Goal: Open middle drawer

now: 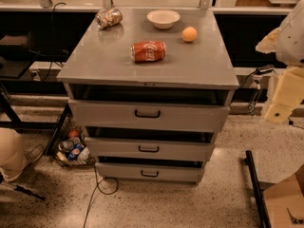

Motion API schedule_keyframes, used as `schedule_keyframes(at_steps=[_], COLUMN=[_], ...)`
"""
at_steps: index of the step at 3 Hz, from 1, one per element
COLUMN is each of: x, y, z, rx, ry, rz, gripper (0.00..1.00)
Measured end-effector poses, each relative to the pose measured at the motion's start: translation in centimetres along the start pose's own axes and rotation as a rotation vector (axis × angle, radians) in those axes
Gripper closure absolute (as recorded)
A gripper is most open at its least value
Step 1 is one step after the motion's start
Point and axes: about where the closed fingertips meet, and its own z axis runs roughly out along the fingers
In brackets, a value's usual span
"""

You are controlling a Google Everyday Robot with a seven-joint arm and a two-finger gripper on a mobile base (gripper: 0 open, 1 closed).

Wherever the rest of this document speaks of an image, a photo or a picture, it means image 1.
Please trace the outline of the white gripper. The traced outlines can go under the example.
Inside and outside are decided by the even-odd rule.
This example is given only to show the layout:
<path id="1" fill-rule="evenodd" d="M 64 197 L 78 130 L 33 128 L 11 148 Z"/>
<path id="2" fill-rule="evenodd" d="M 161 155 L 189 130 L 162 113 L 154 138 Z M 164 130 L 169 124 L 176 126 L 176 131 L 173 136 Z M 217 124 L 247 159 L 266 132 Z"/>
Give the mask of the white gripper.
<path id="1" fill-rule="evenodd" d="M 269 54 L 276 51 L 279 28 L 273 29 L 256 45 L 256 51 Z M 304 100 L 304 68 L 288 66 L 278 77 L 264 120 L 282 124 Z"/>

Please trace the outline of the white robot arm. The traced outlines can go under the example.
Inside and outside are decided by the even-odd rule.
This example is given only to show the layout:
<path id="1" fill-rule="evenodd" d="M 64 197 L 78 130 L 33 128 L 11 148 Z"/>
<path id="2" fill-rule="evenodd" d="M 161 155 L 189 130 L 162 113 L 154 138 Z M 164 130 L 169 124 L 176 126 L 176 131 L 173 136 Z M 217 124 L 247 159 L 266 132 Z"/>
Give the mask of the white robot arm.
<path id="1" fill-rule="evenodd" d="M 275 79 L 263 118 L 281 124 L 304 100 L 304 0 L 300 0 L 278 28 L 256 45 L 256 51 L 275 53 L 286 69 Z"/>

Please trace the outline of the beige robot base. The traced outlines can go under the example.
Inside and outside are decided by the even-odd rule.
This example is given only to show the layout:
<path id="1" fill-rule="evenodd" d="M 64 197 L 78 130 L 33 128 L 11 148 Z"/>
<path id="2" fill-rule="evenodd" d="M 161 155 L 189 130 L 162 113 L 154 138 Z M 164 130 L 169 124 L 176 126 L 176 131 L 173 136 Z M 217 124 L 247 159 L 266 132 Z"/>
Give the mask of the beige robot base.
<path id="1" fill-rule="evenodd" d="M 5 181 L 15 181 L 43 152 L 41 144 L 26 150 L 23 137 L 19 133 L 14 129 L 0 128 L 0 171 Z"/>

